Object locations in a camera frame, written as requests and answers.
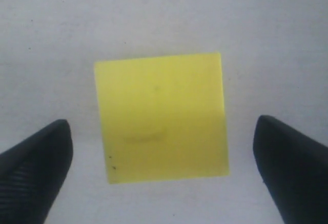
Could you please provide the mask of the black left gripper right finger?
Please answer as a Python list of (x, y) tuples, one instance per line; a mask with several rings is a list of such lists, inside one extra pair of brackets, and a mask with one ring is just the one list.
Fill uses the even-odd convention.
[(327, 147), (282, 121), (258, 118), (253, 153), (284, 223), (327, 223)]

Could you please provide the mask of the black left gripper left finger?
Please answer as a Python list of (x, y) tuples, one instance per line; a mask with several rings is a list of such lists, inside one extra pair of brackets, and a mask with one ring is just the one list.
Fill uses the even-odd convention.
[(71, 129), (65, 119), (1, 153), (1, 223), (44, 223), (72, 158)]

